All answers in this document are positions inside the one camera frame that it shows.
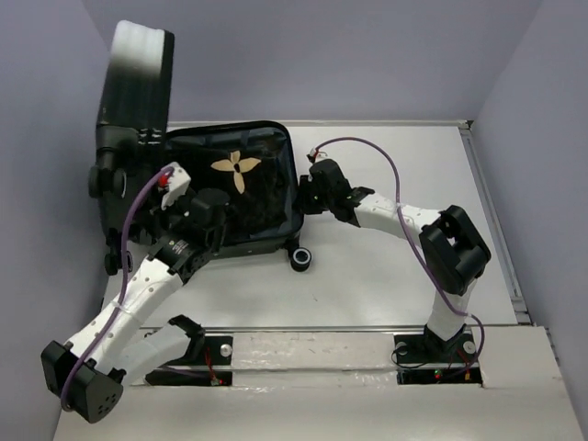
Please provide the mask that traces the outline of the aluminium table rail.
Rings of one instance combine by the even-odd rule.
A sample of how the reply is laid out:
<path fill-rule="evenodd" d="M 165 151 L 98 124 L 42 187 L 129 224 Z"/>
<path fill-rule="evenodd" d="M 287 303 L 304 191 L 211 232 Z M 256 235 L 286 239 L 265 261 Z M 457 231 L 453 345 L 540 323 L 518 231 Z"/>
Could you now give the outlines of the aluminium table rail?
<path fill-rule="evenodd" d="M 459 126 L 460 137 L 465 149 L 465 153 L 468 156 L 469 167 L 473 174 L 477 191 L 481 198 L 481 205 L 490 227 L 492 242 L 497 253 L 504 279 L 506 280 L 514 314 L 520 324 L 532 324 L 532 318 L 529 314 L 518 277 L 515 273 L 515 267 L 513 265 L 508 246 L 503 235 L 503 229 L 499 221 L 498 213 L 492 201 L 492 195 L 481 167 L 481 161 L 477 155 L 474 138 L 471 131 L 472 123 L 472 120 L 466 120 L 462 125 Z"/>

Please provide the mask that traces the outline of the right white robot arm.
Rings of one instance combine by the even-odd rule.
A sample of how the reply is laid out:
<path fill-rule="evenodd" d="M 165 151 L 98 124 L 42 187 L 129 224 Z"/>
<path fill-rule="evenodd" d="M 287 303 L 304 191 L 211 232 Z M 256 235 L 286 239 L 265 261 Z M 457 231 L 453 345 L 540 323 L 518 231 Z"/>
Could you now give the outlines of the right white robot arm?
<path fill-rule="evenodd" d="M 297 205 L 307 215 L 331 212 L 343 223 L 404 239 L 435 287 L 423 349 L 443 360 L 457 347 L 469 317 L 471 291 L 492 253 L 460 206 L 422 209 L 367 187 L 351 187 L 338 163 L 325 159 L 300 177 Z"/>

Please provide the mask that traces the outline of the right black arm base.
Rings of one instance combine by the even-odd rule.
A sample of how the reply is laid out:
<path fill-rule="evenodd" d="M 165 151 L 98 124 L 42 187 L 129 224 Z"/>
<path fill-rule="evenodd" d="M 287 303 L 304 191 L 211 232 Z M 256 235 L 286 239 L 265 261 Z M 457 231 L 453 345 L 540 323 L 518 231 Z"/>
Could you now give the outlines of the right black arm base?
<path fill-rule="evenodd" d="M 396 334 L 390 361 L 401 386 L 482 385 L 479 363 L 473 362 L 476 349 L 470 332 L 441 352 L 428 347 L 423 334 Z"/>

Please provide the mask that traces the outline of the black white space suitcase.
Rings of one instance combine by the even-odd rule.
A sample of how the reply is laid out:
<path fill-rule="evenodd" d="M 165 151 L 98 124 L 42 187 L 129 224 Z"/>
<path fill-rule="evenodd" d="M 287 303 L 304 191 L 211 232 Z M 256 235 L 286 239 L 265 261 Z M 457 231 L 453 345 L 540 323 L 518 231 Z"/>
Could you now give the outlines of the black white space suitcase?
<path fill-rule="evenodd" d="M 307 270 L 312 255 L 300 244 L 303 214 L 287 128 L 254 120 L 169 130 L 174 52 L 170 31 L 128 20 L 116 25 L 88 176 L 106 272 L 131 266 L 123 241 L 152 244 L 182 216 L 202 215 L 198 194 L 206 188 L 231 201 L 219 257 L 282 249 L 294 270 Z"/>

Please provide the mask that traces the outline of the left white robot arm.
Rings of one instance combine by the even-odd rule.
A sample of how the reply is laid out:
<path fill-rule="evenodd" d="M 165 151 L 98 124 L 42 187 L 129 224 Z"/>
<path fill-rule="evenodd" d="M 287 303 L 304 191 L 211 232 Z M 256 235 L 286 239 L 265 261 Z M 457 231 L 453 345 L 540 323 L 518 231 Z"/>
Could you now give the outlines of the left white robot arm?
<path fill-rule="evenodd" d="M 133 274 L 123 276 L 119 294 L 65 343 L 49 342 L 40 354 L 47 389 L 66 412 L 90 424 L 103 420 L 126 386 L 169 361 L 198 360 L 205 331 L 184 315 L 137 343 L 132 337 L 162 303 L 180 290 L 220 250 L 229 195 L 200 190 L 189 214 L 160 237 Z"/>

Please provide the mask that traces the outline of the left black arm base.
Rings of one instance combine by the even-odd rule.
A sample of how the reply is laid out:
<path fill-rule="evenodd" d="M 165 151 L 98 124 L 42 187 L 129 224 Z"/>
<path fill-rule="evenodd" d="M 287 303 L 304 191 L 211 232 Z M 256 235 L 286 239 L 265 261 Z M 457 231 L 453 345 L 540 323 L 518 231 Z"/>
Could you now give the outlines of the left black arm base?
<path fill-rule="evenodd" d="M 144 381 L 150 386 L 230 387 L 232 385 L 233 336 L 208 334 L 196 353 L 187 353 L 148 373 Z"/>

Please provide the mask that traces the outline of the black beige flower blanket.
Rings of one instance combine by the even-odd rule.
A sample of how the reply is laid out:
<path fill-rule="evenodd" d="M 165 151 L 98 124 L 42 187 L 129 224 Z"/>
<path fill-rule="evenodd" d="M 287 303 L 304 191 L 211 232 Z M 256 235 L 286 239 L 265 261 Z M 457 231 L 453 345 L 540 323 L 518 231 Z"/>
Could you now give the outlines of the black beige flower blanket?
<path fill-rule="evenodd" d="M 259 142 L 213 141 L 177 137 L 169 142 L 174 160 L 191 176 L 191 187 L 217 188 L 230 196 L 230 231 L 254 235 L 288 220 L 290 182 L 281 167 L 279 148 Z"/>

